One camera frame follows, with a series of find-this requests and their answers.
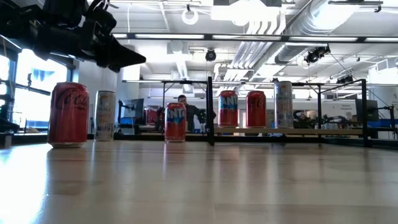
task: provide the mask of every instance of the white soda can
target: white soda can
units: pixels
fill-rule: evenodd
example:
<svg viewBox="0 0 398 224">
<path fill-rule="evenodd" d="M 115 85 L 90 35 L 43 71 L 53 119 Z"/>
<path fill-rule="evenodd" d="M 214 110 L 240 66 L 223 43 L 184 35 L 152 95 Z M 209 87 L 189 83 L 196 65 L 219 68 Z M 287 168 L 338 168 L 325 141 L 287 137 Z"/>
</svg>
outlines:
<svg viewBox="0 0 398 224">
<path fill-rule="evenodd" d="M 95 141 L 112 141 L 116 95 L 112 91 L 97 91 L 95 102 Z"/>
<path fill-rule="evenodd" d="M 274 83 L 275 128 L 293 128 L 293 88 L 288 81 Z"/>
</svg>

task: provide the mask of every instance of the silver ductwork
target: silver ductwork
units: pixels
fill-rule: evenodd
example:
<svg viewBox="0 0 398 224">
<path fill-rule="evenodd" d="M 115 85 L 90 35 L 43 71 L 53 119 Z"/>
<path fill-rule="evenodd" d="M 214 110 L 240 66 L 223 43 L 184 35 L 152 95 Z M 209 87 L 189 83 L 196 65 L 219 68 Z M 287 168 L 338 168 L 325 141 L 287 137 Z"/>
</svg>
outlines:
<svg viewBox="0 0 398 224">
<path fill-rule="evenodd" d="M 329 5 L 329 0 L 313 0 L 286 29 L 286 35 L 328 35 L 357 10 L 357 6 Z M 307 47 L 283 45 L 275 63 L 289 63 Z"/>
</svg>

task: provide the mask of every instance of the man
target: man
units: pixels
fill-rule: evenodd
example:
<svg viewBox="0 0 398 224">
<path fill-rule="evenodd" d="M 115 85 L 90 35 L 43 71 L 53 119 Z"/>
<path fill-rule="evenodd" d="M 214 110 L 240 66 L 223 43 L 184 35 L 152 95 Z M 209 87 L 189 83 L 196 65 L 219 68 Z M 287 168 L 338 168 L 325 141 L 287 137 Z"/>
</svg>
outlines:
<svg viewBox="0 0 398 224">
<path fill-rule="evenodd" d="M 185 108 L 187 109 L 187 123 L 188 123 L 188 131 L 194 132 L 195 129 L 195 124 L 193 123 L 193 116 L 199 116 L 200 110 L 193 105 L 189 105 L 187 103 L 187 97 L 185 95 L 180 95 L 178 97 L 178 102 L 183 103 L 185 105 Z M 213 112 L 213 119 L 216 117 L 216 113 Z"/>
</svg>

